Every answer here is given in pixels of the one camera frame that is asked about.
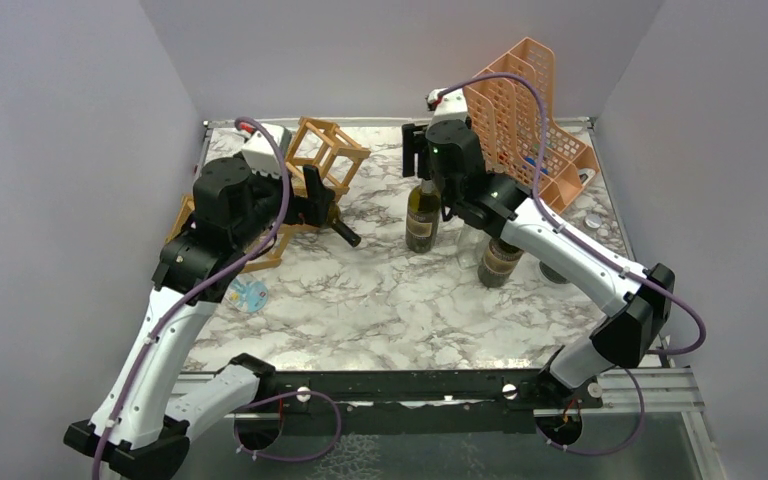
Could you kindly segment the green wine bottle white label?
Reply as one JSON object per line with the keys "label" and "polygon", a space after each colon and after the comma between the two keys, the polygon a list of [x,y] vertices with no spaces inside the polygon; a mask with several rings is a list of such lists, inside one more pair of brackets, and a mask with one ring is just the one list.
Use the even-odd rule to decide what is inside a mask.
{"label": "green wine bottle white label", "polygon": [[323,227],[336,232],[352,248],[362,241],[362,238],[343,221],[341,210],[336,203],[328,206]]}

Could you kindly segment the green wine bottle silver neck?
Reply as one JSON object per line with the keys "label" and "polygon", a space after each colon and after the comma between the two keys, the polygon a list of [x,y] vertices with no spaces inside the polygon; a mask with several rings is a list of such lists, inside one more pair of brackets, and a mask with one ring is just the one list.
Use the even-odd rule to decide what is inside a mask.
{"label": "green wine bottle silver neck", "polygon": [[436,240],[442,201],[432,180],[423,179],[408,196],[405,243],[415,253],[430,251]]}

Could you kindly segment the dark wine bottle black neck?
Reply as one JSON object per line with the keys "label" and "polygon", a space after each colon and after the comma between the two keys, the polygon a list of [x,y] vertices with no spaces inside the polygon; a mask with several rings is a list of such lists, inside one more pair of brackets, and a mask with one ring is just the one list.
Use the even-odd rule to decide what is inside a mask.
{"label": "dark wine bottle black neck", "polygon": [[487,288],[506,283],[518,265],[523,250],[502,239],[491,238],[478,264],[477,276]]}

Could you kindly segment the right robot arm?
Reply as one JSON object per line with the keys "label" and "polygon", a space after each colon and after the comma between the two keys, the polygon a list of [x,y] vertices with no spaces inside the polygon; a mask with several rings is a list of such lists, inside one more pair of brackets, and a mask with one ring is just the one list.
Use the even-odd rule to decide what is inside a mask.
{"label": "right robot arm", "polygon": [[604,313],[588,335],[556,352],[536,382],[560,407],[613,367],[635,368],[671,312],[675,274],[615,254],[547,210],[531,189],[486,169],[480,141],[463,120],[402,126],[403,173],[429,180],[444,219],[458,217],[494,240],[532,254],[585,293]]}

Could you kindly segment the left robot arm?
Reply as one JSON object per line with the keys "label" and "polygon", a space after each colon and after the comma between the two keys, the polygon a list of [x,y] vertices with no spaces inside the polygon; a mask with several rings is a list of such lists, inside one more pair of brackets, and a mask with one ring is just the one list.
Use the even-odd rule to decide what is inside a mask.
{"label": "left robot arm", "polygon": [[321,226],[335,199],[317,168],[302,169],[296,195],[289,167],[255,171],[241,156],[206,164],[192,187],[194,208],[161,250],[138,336],[110,393],[64,442],[92,459],[91,475],[169,479],[192,443],[232,410],[258,411],[274,384],[260,367],[233,360],[217,376],[174,398],[173,388],[198,334],[244,266],[266,251],[284,225]]}

